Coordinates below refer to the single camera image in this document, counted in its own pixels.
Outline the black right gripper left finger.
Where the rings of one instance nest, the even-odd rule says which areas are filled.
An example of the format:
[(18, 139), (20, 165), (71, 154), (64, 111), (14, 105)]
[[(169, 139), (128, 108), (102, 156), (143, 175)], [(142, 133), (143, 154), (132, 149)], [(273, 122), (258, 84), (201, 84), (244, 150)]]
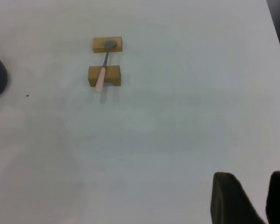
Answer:
[(239, 180), (231, 173), (213, 176), (210, 214), (213, 224), (263, 224)]

